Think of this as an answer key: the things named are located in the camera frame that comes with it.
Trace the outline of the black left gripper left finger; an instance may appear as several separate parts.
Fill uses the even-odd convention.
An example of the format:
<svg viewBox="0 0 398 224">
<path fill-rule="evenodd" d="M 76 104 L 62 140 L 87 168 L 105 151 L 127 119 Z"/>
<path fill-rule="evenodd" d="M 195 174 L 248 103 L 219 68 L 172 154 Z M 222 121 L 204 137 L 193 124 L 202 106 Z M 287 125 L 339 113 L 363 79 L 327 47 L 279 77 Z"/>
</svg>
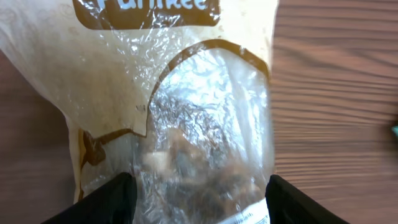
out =
<svg viewBox="0 0 398 224">
<path fill-rule="evenodd" d="M 132 224 L 136 202 L 136 180 L 123 172 L 43 224 Z"/>
</svg>

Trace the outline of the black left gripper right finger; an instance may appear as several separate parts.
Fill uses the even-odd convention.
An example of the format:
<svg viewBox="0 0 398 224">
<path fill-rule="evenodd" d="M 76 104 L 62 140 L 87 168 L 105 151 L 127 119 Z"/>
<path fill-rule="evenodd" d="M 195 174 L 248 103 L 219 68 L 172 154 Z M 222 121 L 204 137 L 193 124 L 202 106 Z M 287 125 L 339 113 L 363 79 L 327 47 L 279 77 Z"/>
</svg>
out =
<svg viewBox="0 0 398 224">
<path fill-rule="evenodd" d="M 265 198 L 272 224 L 348 224 L 279 175 L 270 177 Z"/>
</svg>

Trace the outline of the brown teal snack bag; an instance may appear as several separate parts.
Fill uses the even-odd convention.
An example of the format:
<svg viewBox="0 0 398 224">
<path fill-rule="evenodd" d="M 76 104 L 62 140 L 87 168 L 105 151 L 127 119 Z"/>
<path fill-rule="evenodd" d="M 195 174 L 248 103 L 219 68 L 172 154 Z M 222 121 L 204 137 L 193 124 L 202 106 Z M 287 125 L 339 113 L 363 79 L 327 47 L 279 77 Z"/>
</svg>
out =
<svg viewBox="0 0 398 224">
<path fill-rule="evenodd" d="M 277 1 L 1 1 L 1 50 L 64 115 L 74 203 L 117 175 L 132 223 L 269 223 Z"/>
</svg>

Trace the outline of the mint green wipes pack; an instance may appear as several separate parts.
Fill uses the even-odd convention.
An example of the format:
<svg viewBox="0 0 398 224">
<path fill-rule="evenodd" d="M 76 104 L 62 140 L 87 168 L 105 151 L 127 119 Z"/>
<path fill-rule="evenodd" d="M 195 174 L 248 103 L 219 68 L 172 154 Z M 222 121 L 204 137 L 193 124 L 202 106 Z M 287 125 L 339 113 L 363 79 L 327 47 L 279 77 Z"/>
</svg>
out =
<svg viewBox="0 0 398 224">
<path fill-rule="evenodd" d="M 398 138 L 398 126 L 393 126 L 391 129 L 394 135 Z"/>
</svg>

